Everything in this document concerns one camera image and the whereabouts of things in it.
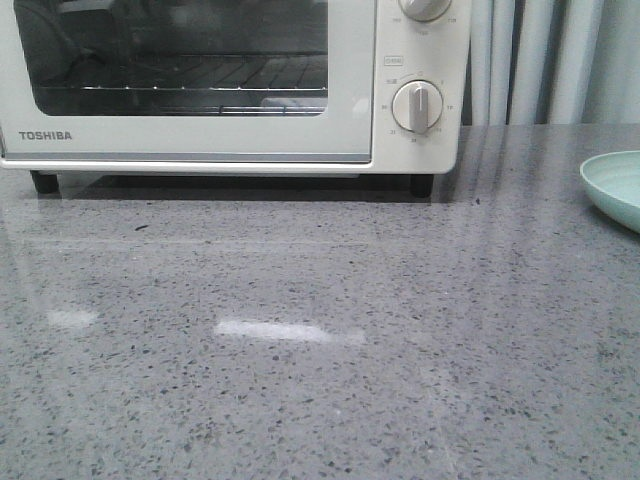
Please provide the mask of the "light green round plate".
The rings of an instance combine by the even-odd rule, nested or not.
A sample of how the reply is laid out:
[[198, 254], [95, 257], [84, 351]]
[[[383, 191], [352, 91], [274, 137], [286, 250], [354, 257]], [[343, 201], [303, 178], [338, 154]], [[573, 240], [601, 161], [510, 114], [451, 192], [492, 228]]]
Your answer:
[[597, 155], [580, 165], [585, 192], [609, 218], [638, 233], [639, 151]]

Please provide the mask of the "glass oven door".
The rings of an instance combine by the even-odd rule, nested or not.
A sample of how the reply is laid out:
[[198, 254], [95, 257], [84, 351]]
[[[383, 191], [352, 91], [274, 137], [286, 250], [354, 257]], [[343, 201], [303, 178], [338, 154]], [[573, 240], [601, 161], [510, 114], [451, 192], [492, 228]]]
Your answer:
[[[5, 1], [1, 133], [7, 161], [367, 162], [373, 1]], [[95, 55], [324, 54], [316, 116], [51, 116], [32, 84]]]

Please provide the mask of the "white Toshiba toaster oven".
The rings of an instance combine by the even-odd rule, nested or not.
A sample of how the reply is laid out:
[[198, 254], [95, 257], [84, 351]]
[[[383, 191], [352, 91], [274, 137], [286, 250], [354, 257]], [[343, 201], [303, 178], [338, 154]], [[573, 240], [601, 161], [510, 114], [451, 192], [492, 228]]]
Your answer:
[[[1, 133], [1, 164], [28, 171], [41, 193], [57, 189], [66, 171], [125, 175], [206, 175], [249, 177], [403, 175], [414, 195], [431, 192], [435, 176], [451, 171], [456, 162], [461, 109], [470, 41], [472, 5], [451, 1], [447, 12], [432, 22], [406, 17], [398, 1], [377, 5], [371, 155], [367, 162], [80, 162], [7, 161]], [[402, 129], [391, 104], [406, 83], [432, 83], [443, 97], [439, 121], [425, 134]]]

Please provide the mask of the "grey-white pleated curtain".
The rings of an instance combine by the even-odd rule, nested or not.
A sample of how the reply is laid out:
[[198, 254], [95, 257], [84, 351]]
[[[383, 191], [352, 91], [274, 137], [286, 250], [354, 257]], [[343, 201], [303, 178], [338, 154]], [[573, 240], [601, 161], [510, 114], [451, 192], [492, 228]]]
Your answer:
[[464, 124], [636, 124], [636, 1], [475, 1]]

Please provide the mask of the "upper oven temperature knob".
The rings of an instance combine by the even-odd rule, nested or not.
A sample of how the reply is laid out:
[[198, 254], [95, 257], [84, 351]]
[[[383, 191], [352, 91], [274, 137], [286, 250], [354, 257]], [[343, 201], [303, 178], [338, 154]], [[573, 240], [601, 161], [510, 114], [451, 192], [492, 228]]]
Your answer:
[[417, 22], [432, 22], [444, 15], [451, 0], [399, 0], [403, 14]]

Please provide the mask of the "lower oven timer knob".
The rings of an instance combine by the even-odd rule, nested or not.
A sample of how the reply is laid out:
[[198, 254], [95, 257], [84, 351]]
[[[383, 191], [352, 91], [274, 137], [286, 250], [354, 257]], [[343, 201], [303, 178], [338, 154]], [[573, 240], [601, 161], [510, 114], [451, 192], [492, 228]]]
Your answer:
[[395, 93], [391, 110], [394, 120], [402, 129], [425, 134], [441, 117], [443, 97], [432, 83], [414, 80]]

